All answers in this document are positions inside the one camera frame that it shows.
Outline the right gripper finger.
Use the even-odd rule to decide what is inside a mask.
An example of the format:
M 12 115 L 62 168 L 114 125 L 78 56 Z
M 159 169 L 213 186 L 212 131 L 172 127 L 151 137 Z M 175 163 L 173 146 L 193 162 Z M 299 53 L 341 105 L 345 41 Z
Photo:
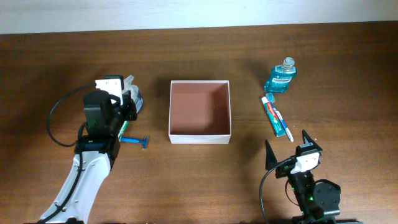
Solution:
M 265 149 L 266 149 L 266 170 L 271 170 L 278 165 L 278 161 L 268 140 L 265 140 Z
M 306 130 L 302 130 L 302 139 L 304 146 L 317 146 L 317 143 L 309 136 Z

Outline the clear spray bottle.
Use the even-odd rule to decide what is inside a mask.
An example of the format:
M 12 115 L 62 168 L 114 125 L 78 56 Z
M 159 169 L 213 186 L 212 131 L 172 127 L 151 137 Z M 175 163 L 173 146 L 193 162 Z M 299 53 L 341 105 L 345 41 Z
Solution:
M 139 87 L 133 84 L 133 81 L 134 77 L 132 75 L 129 75 L 127 78 L 124 79 L 124 89 L 122 90 L 122 93 L 125 93 L 127 91 L 131 92 L 131 99 L 136 105 L 137 113 L 139 113 L 144 104 L 144 100 L 139 91 Z

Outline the blue disposable razor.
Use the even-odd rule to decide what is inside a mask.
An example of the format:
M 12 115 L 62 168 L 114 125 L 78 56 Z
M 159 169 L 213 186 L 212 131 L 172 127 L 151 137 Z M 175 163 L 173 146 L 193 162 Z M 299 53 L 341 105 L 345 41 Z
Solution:
M 148 143 L 148 137 L 145 137 L 144 139 L 135 139 L 135 138 L 124 138 L 122 137 L 120 139 L 120 142 L 126 142 L 126 143 L 131 143 L 131 144 L 141 144 L 142 149 L 145 150 L 147 147 Z

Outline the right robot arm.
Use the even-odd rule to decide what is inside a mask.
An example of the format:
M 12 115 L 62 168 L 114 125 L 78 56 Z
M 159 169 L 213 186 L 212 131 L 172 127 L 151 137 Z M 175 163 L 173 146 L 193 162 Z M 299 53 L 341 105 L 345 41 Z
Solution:
M 275 177 L 287 178 L 286 185 L 290 185 L 294 192 L 296 205 L 301 215 L 292 217 L 291 223 L 298 224 L 352 224 L 357 220 L 337 220 L 341 213 L 339 204 L 341 199 L 341 187 L 327 179 L 315 180 L 312 170 L 320 165 L 323 149 L 308 135 L 302 131 L 303 144 L 295 149 L 295 154 L 283 161 L 278 161 L 269 141 L 265 141 L 266 173 L 259 185 L 259 201 L 262 216 L 268 223 L 265 205 L 263 201 L 263 186 L 267 177 L 275 172 Z

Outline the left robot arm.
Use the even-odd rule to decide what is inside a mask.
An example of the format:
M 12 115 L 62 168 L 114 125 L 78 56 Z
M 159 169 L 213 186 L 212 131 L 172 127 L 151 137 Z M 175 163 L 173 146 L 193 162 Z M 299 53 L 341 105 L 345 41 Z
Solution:
M 78 130 L 71 171 L 39 223 L 86 223 L 96 195 L 113 168 L 125 124 L 137 119 L 131 91 L 96 90 L 83 99 L 86 122 Z

